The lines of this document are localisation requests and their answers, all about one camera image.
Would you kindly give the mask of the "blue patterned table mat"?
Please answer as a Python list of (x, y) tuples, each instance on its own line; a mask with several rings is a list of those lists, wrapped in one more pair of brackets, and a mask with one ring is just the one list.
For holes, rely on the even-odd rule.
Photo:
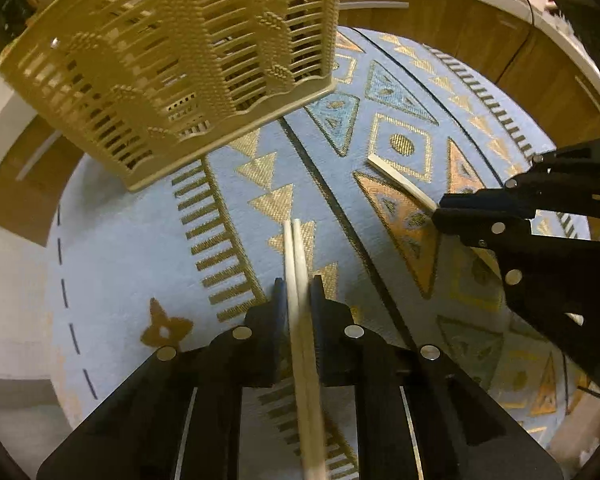
[[(321, 99), (138, 191), (79, 162), (48, 241), (54, 386), (73, 430), (155, 351), (208, 346), (270, 301), (285, 281), (284, 221), (299, 219), (310, 284), (321, 278), (388, 344), (443, 351), (548, 453), (574, 388), (566, 354), (509, 309), (503, 277), (366, 159), (439, 209), (446, 193), (505, 188), (555, 143), (499, 88), (411, 40), (341, 29), (332, 76)], [(539, 210), (530, 224), (590, 236), (576, 214)], [(274, 385), (242, 392), (235, 479), (304, 479), (287, 315)], [(363, 479), (354, 390), (320, 384), (327, 479)]]

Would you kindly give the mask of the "single wooden chopstick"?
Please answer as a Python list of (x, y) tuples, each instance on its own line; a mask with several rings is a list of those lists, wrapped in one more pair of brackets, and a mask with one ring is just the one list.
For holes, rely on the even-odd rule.
[[(390, 166), (388, 162), (375, 154), (368, 155), (366, 162), (387, 177), (393, 184), (396, 184), (403, 192), (413, 197), (414, 200), (416, 200), (416, 202), (422, 206), (422, 209), (426, 212), (426, 214), (428, 214), (428, 216), (432, 216), (436, 212), (438, 209), (438, 204), (432, 198), (422, 192), (416, 185), (414, 185), (414, 183), (408, 180), (407, 177), (404, 177), (400, 171), (396, 170), (396, 168), (393, 168), (393, 166)], [(496, 258), (492, 252), (489, 252), (487, 249), (475, 247), (471, 247), (471, 250), (478, 258), (482, 260), (482, 262), (497, 278), (502, 278), (500, 268), (498, 267), (498, 262), (496, 261)]]

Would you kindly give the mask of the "beige plastic utensil basket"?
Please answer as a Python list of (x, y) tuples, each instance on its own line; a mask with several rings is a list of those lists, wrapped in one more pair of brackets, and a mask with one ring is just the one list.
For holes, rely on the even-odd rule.
[(339, 1), (55, 0), (0, 74), (137, 191), (332, 92)]

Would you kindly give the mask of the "wooden chopstick pair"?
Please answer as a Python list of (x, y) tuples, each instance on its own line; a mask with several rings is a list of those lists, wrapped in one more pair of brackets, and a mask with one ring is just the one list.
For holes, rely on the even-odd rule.
[(315, 340), (309, 298), (309, 274), (306, 265), (302, 227), (299, 219), (292, 220), (292, 242), (294, 243), (294, 282), (296, 283), (296, 320), (294, 329), (297, 344), (292, 356), (298, 358), (299, 369), (296, 383), (298, 404), (298, 428), (302, 456), (303, 477), (327, 479), (326, 437), (321, 402), (321, 384), (317, 373)]
[(294, 373), (294, 397), (296, 398), (297, 404), (302, 476), (305, 479), (312, 479), (311, 425), (308, 404), (306, 404), (306, 378), (304, 377), (304, 359), (302, 356), (301, 330), (299, 325), (300, 315), (296, 267), (294, 266), (294, 241), (292, 240), (291, 223), (289, 220), (285, 220), (283, 224), (283, 239), (288, 311), (287, 318), (292, 372)]

